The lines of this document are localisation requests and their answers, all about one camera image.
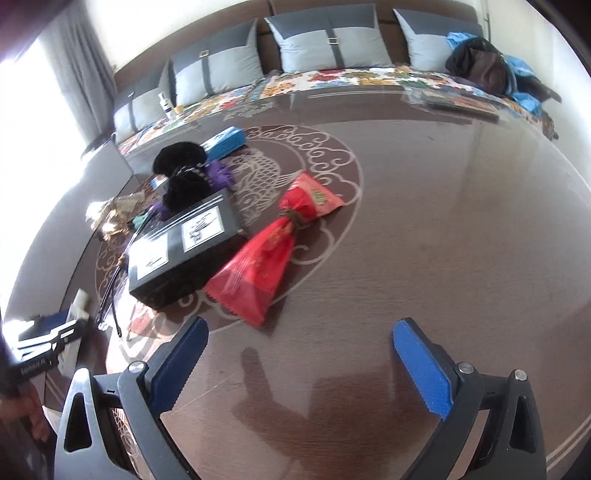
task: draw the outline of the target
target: red snack package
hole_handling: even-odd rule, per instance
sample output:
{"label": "red snack package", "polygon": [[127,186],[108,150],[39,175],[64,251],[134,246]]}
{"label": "red snack package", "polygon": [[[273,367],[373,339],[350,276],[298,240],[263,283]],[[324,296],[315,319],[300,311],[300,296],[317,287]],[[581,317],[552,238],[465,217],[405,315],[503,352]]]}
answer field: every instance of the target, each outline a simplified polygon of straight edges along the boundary
{"label": "red snack package", "polygon": [[281,216],[246,243],[205,291],[246,322],[261,326],[291,257],[297,228],[341,206],[341,198],[301,173],[279,200]]}

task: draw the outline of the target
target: black box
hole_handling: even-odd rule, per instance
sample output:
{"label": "black box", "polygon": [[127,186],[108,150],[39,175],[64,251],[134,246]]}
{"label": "black box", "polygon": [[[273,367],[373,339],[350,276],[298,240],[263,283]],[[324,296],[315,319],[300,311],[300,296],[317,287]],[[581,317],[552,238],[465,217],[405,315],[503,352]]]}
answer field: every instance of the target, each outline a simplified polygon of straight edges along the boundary
{"label": "black box", "polygon": [[232,194],[223,189],[134,242],[129,293],[160,309],[203,288],[245,240]]}

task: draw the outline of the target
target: purple fabric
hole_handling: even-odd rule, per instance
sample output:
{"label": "purple fabric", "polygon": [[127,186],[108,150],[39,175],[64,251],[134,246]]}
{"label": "purple fabric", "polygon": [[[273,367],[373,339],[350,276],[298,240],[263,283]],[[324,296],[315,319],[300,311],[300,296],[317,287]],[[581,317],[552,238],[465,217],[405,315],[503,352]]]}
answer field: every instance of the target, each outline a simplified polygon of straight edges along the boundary
{"label": "purple fabric", "polygon": [[214,192],[218,192],[223,188],[229,188],[230,190],[234,188],[236,183],[234,181],[234,175],[225,163],[219,160],[212,160],[205,165],[205,170]]}
{"label": "purple fabric", "polygon": [[157,210],[158,213],[160,214],[160,219],[163,221],[168,220],[170,217],[172,217],[172,214],[170,213],[170,210],[168,210],[164,204],[162,202],[156,202],[154,203],[151,207],[150,210]]}

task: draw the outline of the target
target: white label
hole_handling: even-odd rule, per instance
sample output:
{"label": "white label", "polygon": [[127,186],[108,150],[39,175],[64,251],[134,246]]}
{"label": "white label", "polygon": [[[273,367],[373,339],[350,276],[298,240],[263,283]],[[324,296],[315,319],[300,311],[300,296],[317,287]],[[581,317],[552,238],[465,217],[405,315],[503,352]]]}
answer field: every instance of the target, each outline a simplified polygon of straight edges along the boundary
{"label": "white label", "polygon": [[188,252],[223,231],[219,208],[211,208],[183,223],[183,249]]}
{"label": "white label", "polygon": [[168,263],[167,235],[134,244],[138,280]]}

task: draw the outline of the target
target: metal screw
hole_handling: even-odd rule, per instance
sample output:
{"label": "metal screw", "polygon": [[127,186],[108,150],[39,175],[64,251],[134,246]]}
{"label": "metal screw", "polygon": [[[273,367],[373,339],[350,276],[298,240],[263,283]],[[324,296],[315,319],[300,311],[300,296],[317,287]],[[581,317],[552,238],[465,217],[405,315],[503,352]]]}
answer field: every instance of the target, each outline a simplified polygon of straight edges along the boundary
{"label": "metal screw", "polygon": [[463,374],[469,375],[474,372],[474,367],[472,366],[472,364],[469,364],[468,362],[460,362],[458,363],[457,367]]}
{"label": "metal screw", "polygon": [[527,380],[527,374],[523,370],[515,370],[515,378],[523,382]]}
{"label": "metal screw", "polygon": [[144,369],[144,363],[140,361],[132,362],[128,368],[131,373],[138,374]]}

